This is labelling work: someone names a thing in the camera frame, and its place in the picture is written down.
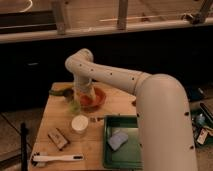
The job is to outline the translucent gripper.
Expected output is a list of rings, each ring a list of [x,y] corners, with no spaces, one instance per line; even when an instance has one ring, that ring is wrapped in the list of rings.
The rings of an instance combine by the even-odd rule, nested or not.
[[[96,99],[95,90],[93,86],[83,86],[75,89],[75,98],[80,102],[80,98],[86,95],[92,99],[92,103]]]

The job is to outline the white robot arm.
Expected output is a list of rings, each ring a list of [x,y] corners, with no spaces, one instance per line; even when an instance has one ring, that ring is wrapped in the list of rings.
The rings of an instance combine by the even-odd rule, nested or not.
[[[189,102],[176,78],[96,64],[88,49],[68,57],[65,67],[84,93],[97,80],[136,97],[144,171],[198,171]]]

